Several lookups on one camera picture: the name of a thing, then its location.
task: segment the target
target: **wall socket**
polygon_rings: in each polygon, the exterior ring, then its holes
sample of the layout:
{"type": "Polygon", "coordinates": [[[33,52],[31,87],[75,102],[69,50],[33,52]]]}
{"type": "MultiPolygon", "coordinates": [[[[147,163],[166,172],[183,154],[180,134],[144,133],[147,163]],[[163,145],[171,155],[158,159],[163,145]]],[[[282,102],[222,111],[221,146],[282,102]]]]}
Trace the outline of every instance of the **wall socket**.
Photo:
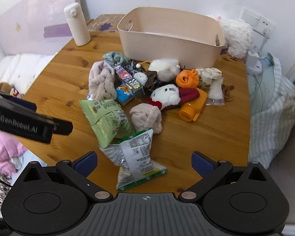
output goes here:
{"type": "Polygon", "coordinates": [[[243,8],[240,18],[253,27],[253,30],[269,38],[275,29],[275,24],[266,17],[250,10],[243,8]]]}

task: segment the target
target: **pink fabric scrunchie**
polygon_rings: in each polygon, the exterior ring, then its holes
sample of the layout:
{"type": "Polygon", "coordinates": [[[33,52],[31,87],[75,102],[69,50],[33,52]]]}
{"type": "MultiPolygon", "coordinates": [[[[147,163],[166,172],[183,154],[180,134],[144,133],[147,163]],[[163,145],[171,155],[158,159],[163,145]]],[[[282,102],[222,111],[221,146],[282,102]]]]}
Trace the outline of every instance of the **pink fabric scrunchie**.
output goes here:
{"type": "Polygon", "coordinates": [[[139,104],[130,110],[132,123],[137,131],[152,128],[153,134],[162,131],[161,111],[150,104],[139,104]]]}

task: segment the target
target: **barcode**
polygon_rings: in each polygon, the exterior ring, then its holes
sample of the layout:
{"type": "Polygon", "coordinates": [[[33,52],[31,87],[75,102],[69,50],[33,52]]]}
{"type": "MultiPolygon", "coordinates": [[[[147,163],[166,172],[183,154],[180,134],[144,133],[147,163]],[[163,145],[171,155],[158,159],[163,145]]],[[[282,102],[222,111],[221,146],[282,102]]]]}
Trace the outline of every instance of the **barcode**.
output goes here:
{"type": "Polygon", "coordinates": [[[144,147],[140,147],[140,151],[142,153],[143,156],[147,156],[148,155],[148,152],[147,152],[147,149],[144,148],[144,147]]]}
{"type": "Polygon", "coordinates": [[[118,115],[119,119],[122,121],[127,119],[126,115],[121,111],[117,112],[117,115],[118,115]]]}

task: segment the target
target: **white plastic device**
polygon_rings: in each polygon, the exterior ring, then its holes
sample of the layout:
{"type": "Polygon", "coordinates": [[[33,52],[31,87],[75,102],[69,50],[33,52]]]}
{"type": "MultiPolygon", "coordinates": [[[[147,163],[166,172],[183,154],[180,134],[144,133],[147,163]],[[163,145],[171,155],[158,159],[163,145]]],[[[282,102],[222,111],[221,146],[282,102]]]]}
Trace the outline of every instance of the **white plastic device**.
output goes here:
{"type": "Polygon", "coordinates": [[[246,56],[246,71],[249,75],[260,75],[262,74],[262,64],[260,57],[257,52],[248,51],[246,56]]]}
{"type": "Polygon", "coordinates": [[[77,46],[90,42],[90,33],[87,29],[81,5],[76,2],[65,7],[64,13],[77,46]]]}

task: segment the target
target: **metal screw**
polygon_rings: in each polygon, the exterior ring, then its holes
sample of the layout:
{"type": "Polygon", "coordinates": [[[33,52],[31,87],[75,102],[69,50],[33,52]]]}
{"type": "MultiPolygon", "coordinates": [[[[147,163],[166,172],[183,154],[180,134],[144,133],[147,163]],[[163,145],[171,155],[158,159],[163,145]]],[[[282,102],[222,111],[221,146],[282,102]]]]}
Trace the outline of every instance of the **metal screw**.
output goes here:
{"type": "Polygon", "coordinates": [[[98,198],[98,199],[107,199],[110,196],[110,194],[109,192],[99,191],[95,193],[94,196],[95,198],[98,198]]]}
{"type": "Polygon", "coordinates": [[[184,199],[194,199],[194,198],[196,198],[196,196],[197,196],[197,194],[196,193],[194,193],[194,192],[183,192],[182,193],[182,197],[184,198],[184,199]]]}

